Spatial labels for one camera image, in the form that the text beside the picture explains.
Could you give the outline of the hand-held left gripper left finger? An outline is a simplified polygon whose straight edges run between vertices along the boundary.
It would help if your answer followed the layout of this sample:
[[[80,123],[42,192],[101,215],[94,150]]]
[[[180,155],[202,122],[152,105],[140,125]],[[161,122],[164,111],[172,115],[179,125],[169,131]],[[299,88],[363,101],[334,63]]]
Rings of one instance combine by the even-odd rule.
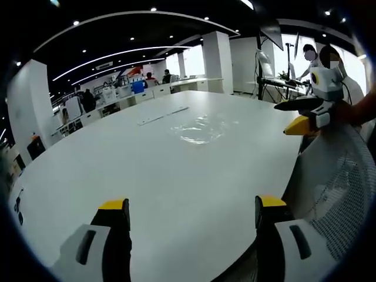
[[[130,281],[131,250],[129,200],[111,200],[61,245],[51,272],[58,281]]]

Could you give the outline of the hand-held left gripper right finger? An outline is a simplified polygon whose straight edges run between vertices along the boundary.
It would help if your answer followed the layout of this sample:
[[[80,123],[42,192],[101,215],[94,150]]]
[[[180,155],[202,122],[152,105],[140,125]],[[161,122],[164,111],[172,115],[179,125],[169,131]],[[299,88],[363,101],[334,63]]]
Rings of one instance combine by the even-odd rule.
[[[258,281],[323,281],[334,268],[326,239],[281,199],[255,197]]]

